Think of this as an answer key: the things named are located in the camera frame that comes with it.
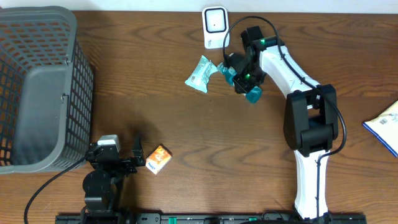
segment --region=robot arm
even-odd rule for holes
[[[291,66],[306,81],[313,86],[319,83],[310,78],[290,56],[287,47],[282,46],[282,52]],[[260,53],[259,66],[266,72],[279,87],[285,97],[295,91],[309,91],[311,88],[303,84],[294,73],[289,69],[285,62],[281,60],[277,46],[268,47]],[[295,209],[302,218],[313,219],[317,217],[317,163],[315,162],[321,154],[325,154],[325,150],[313,152],[308,157],[304,157],[297,150],[294,151],[297,163],[297,196],[294,202]],[[328,212],[325,200],[325,176],[327,157],[321,163],[320,167],[320,193],[319,193],[319,213],[323,215]]]
[[[303,220],[317,217],[317,160],[332,147],[338,135],[337,115],[325,99],[312,87],[302,83],[282,60],[275,37],[264,38],[259,27],[247,28],[242,34],[246,55],[232,54],[226,64],[236,70],[233,77],[237,93],[250,93],[269,75],[286,97],[284,136],[294,150],[297,161],[297,197],[295,209]],[[310,78],[290,56],[282,43],[282,53],[293,69],[309,84],[316,86],[329,100],[336,103],[336,92],[331,85],[321,86]],[[309,109],[319,109],[316,116],[308,116]],[[319,215],[328,212],[325,201],[327,157],[320,165]]]

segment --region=wood grain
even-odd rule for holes
[[[75,12],[78,39],[95,67],[91,140],[118,134],[128,152],[136,133],[149,154],[159,143],[174,155],[159,174],[145,167],[128,178],[122,206],[165,213],[254,213],[290,210],[296,194],[293,152],[282,123],[285,100],[270,78],[255,105],[235,94],[220,74],[208,93],[184,84],[201,55],[201,14]],[[231,13],[231,22],[249,14]],[[363,212],[368,223],[398,220],[397,160],[362,126],[398,100],[398,16],[264,14],[279,29],[297,63],[337,90],[348,127],[344,150],[330,158],[326,200],[332,212]],[[242,51],[239,33],[261,25],[244,21],[228,52]],[[90,166],[65,174],[37,197],[31,223],[53,223],[84,206]],[[0,223],[22,223],[32,194],[54,173],[1,175]]]

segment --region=black cable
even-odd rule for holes
[[[282,214],[280,214],[280,212],[278,212],[277,210],[266,210],[262,215],[261,215],[261,220],[264,219],[265,215],[267,214],[278,214],[280,216],[280,218],[282,219],[282,221],[284,220]]]
[[[268,23],[272,29],[274,30],[275,36],[276,36],[276,40],[277,40],[277,46],[278,46],[278,51],[280,54],[280,57],[282,58],[282,60],[286,63],[286,65],[291,69],[291,71],[294,73],[294,75],[304,84],[306,84],[307,86],[309,86],[310,88],[312,88],[318,95],[320,95],[321,97],[323,97],[325,99],[325,101],[333,108],[333,110],[336,112],[338,119],[340,120],[341,123],[341,128],[343,130],[343,140],[341,141],[340,146],[334,150],[334,151],[330,151],[328,153],[325,153],[323,155],[320,155],[318,157],[318,160],[316,161],[317,163],[317,219],[319,221],[319,188],[320,188],[320,166],[321,166],[321,160],[326,157],[326,156],[332,156],[336,153],[339,153],[343,148],[344,145],[346,144],[346,140],[347,140],[347,128],[346,128],[346,124],[344,122],[344,118],[343,115],[340,113],[340,110],[337,108],[337,106],[329,99],[327,98],[322,91],[320,91],[317,87],[311,85],[311,83],[307,82],[305,80],[304,77],[301,77],[300,74],[291,66],[291,64],[287,61],[287,59],[285,58],[285,54],[283,54],[282,52],[282,46],[280,44],[280,38],[279,38],[279,34],[278,34],[278,30],[275,28],[275,26],[268,21],[267,19],[261,17],[261,16],[245,16],[243,18],[240,18],[239,20],[237,20],[236,22],[234,22],[234,24],[232,24],[232,26],[228,29],[227,33],[225,34],[224,37],[224,42],[223,42],[223,57],[224,57],[224,61],[227,62],[228,60],[228,56],[225,54],[225,42],[226,42],[226,37],[228,36],[228,34],[231,32],[232,28],[234,26],[236,26],[236,24],[238,24],[239,22],[245,20],[245,19],[260,19],[262,21],[265,21],[266,23]]]
[[[86,223],[86,219],[87,219],[87,216],[86,216],[86,207],[87,207],[87,206],[84,206],[84,207],[81,209],[81,211],[80,211],[80,223],[77,223],[77,224],[84,224],[84,223]]]
[[[25,208],[25,213],[24,213],[24,221],[25,224],[29,224],[29,222],[27,221],[27,213],[29,211],[29,207],[30,205],[32,205],[33,200],[36,198],[36,196],[48,185],[50,184],[53,180],[57,179],[58,177],[60,177],[62,174],[70,171],[71,169],[75,168],[77,165],[81,164],[84,160],[86,160],[88,156],[85,156],[81,159],[79,159],[77,162],[75,162],[74,164],[72,164],[70,167],[66,168],[65,170],[61,171],[59,174],[53,176],[50,180],[48,180],[46,183],[43,184],[43,186],[41,186],[35,194],[33,194],[32,198],[30,198],[29,202],[26,205]]]

